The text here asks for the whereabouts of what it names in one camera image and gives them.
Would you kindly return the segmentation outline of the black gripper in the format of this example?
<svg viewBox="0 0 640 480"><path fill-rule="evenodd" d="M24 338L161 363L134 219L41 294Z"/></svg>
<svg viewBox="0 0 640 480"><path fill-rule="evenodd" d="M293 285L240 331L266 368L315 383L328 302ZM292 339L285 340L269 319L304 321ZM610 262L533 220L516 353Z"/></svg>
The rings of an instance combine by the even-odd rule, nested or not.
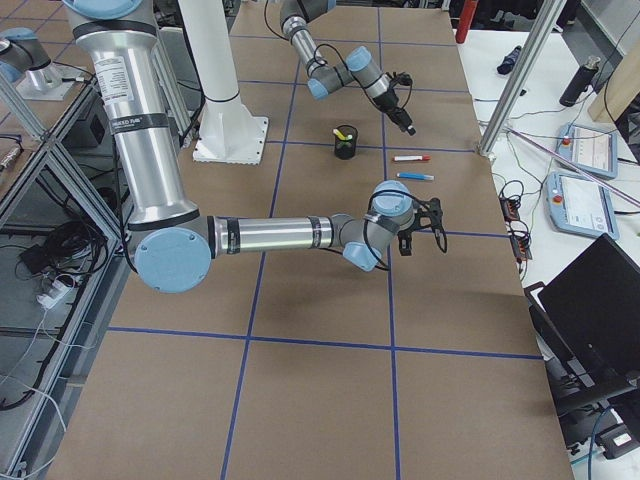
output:
<svg viewBox="0 0 640 480"><path fill-rule="evenodd" d="M415 135L416 130L408 112L399 105L399 98L393 88L374 98L376 108L387 115L389 119L403 132Z"/></svg>
<svg viewBox="0 0 640 480"><path fill-rule="evenodd" d="M397 234L398 250L401 256L412 255L412 236L415 231L421 230L422 219L425 217L425 210L421 201L413 200L413 220L406 228L401 229Z"/></svg>

